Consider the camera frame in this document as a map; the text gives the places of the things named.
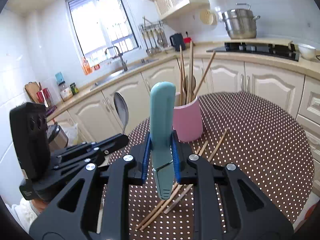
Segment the left hand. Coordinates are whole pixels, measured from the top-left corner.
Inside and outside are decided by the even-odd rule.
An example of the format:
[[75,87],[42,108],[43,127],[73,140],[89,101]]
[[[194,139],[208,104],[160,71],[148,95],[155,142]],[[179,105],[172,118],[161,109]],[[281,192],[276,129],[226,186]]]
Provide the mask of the left hand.
[[29,201],[32,210],[37,214],[41,214],[49,205],[49,202],[43,201],[41,198],[32,199]]

